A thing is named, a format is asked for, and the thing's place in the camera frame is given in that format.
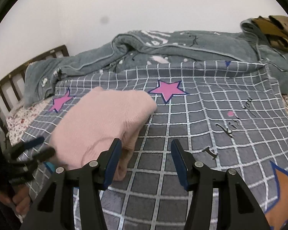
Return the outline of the person's left hand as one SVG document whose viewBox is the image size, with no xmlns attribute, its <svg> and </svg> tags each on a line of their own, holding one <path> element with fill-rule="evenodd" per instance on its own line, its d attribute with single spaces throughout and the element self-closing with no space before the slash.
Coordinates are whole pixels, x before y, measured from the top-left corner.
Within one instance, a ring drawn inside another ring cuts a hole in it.
<svg viewBox="0 0 288 230">
<path fill-rule="evenodd" d="M 30 210 L 31 198 L 29 196 L 29 187 L 22 184 L 14 188 L 15 195 L 11 199 L 5 193 L 0 192 L 0 201 L 6 206 L 15 205 L 15 210 L 21 216 L 25 216 Z"/>
</svg>

